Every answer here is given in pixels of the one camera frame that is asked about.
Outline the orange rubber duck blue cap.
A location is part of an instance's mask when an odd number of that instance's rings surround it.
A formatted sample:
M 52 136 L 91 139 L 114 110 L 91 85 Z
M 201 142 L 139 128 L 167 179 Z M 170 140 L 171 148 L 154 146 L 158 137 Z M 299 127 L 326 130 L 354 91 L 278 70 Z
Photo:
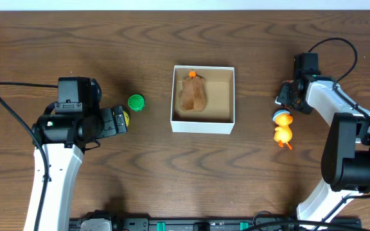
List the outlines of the orange rubber duck blue cap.
M 275 112 L 272 118 L 273 122 L 277 124 L 274 131 L 274 140 L 278 143 L 280 147 L 284 147 L 286 144 L 290 150 L 293 149 L 292 145 L 289 143 L 293 137 L 290 125 L 293 122 L 293 117 L 288 110 L 278 110 Z

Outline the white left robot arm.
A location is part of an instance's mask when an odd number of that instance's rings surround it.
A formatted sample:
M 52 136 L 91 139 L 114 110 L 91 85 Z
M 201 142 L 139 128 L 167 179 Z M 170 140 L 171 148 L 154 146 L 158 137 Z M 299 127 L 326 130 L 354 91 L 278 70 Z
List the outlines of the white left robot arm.
M 87 144 L 127 132 L 123 107 L 91 114 L 44 114 L 33 126 L 35 172 L 25 230 L 67 230 L 73 191 Z

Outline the brown plush capybara toy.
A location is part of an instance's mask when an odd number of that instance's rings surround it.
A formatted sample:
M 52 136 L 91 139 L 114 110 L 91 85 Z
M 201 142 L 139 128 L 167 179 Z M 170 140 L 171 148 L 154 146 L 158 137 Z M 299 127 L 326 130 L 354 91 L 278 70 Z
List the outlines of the brown plush capybara toy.
M 201 112 L 206 108 L 206 80 L 191 70 L 182 81 L 182 90 L 179 93 L 180 108 L 183 111 Z

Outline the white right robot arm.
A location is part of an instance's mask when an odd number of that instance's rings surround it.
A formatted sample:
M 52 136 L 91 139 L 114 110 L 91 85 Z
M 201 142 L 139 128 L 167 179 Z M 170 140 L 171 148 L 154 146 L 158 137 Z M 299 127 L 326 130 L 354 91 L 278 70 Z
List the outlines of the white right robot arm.
M 353 101 L 333 78 L 305 74 L 285 81 L 276 97 L 283 106 L 304 114 L 316 110 L 330 127 L 321 159 L 322 180 L 296 208 L 302 227 L 318 230 L 349 202 L 370 199 L 370 111 Z

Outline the yellow ball blue letters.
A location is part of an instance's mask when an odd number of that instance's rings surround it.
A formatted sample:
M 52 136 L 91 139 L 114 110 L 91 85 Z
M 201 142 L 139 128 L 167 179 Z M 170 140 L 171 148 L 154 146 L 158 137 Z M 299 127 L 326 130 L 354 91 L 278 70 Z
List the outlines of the yellow ball blue letters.
M 123 111 L 123 115 L 124 115 L 124 118 L 125 118 L 126 126 L 129 126 L 129 122 L 130 122 L 129 114 L 126 111 Z

